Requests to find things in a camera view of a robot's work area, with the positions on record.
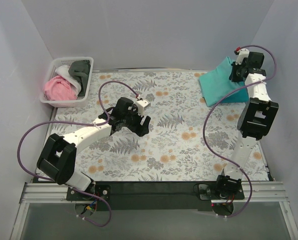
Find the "mint green t shirt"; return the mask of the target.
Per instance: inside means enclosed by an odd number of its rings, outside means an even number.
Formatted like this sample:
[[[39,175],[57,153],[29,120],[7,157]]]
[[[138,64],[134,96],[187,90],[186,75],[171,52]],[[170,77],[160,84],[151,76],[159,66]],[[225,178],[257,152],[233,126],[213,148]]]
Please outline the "mint green t shirt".
[[[245,85],[244,82],[232,82],[229,79],[232,63],[231,58],[227,56],[214,70],[199,77],[202,97],[208,107],[212,107],[225,95]]]

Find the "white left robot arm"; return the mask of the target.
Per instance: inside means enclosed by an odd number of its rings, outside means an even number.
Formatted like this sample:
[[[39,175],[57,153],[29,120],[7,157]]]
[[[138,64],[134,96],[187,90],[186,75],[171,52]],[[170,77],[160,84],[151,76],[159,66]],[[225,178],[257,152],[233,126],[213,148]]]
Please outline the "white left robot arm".
[[[90,188],[93,180],[75,169],[77,155],[94,142],[128,128],[142,137],[149,133],[151,118],[144,116],[150,106],[146,99],[133,101],[121,97],[114,107],[96,118],[91,126],[59,136],[51,134],[39,156],[37,168],[59,185],[68,185],[80,191]]]

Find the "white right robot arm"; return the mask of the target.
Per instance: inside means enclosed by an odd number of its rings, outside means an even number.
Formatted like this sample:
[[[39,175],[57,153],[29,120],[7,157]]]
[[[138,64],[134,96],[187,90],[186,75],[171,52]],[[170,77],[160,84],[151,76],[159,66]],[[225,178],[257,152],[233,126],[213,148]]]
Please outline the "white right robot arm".
[[[235,54],[238,57],[229,79],[245,83],[249,100],[237,124],[239,134],[231,156],[235,164],[229,163],[217,177],[216,193],[222,199],[232,198],[242,191],[241,169],[258,141],[269,133],[279,109],[279,104],[273,102],[267,92],[266,71],[262,69],[264,54],[246,48],[236,50]]]

